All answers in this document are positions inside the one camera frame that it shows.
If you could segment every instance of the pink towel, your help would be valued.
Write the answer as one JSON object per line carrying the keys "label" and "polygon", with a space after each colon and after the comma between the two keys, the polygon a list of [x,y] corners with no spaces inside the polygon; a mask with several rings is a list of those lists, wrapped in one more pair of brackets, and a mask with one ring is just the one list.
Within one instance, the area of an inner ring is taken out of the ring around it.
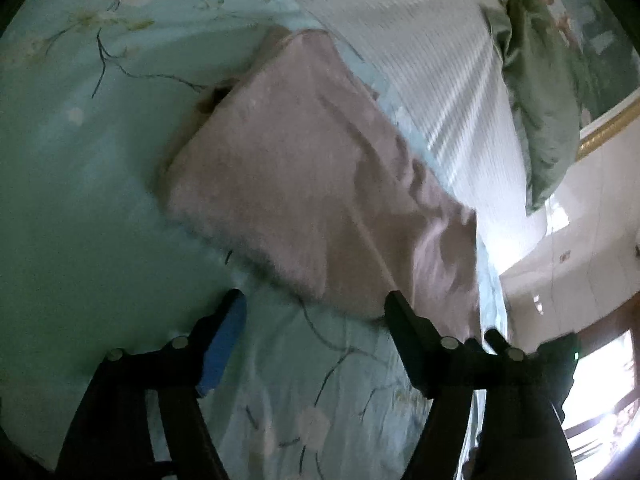
{"label": "pink towel", "polygon": [[277,42],[193,125],[161,177],[173,218],[303,298],[374,318],[400,290],[441,334],[479,335],[474,211],[409,152],[326,32]]}

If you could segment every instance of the bedsheet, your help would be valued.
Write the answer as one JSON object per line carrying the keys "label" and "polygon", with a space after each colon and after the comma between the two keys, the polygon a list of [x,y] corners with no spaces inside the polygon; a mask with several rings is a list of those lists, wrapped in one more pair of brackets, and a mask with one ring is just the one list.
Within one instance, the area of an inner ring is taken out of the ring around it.
{"label": "bedsheet", "polygon": [[[320,26],[293,0],[27,0],[0,38],[1,422],[47,465],[108,349],[157,348],[232,287],[248,298],[247,327],[201,401],[231,478],[382,480],[408,463],[429,403],[384,327],[300,304],[169,222],[151,193],[198,91],[243,72],[274,24]],[[338,48],[446,182],[392,86]],[[478,279],[483,329],[505,331],[480,240]],[[476,392],[467,448],[482,406]],[[162,458],[152,399],[150,410]]]}

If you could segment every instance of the mattress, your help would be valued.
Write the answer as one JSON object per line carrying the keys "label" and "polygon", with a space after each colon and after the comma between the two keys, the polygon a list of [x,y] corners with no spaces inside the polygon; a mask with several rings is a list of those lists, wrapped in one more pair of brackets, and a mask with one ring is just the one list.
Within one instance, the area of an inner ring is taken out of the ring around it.
{"label": "mattress", "polygon": [[478,212],[498,272],[545,235],[527,217],[526,173],[501,60],[482,15],[497,0],[297,0],[388,78],[453,195]]}
{"label": "mattress", "polygon": [[[301,304],[229,247],[169,222],[151,192],[198,91],[242,73],[273,25],[322,26],[294,0],[27,0],[0,38],[1,423],[47,465],[109,349],[158,348],[237,287],[247,327],[222,384],[200,403],[231,478],[404,471],[430,404],[408,383],[388,331]],[[412,105],[363,53],[337,45],[453,189],[457,159],[427,142]],[[482,327],[504,332],[481,240],[478,280]],[[461,464],[483,405],[476,392]]]}

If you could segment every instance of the pillow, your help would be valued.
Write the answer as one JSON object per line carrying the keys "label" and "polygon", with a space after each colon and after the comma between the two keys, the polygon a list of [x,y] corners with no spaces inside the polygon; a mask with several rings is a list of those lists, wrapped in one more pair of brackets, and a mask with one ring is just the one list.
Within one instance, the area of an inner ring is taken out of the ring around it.
{"label": "pillow", "polygon": [[507,0],[485,9],[509,89],[527,172],[527,214],[542,208],[575,162],[586,70],[543,0]]}

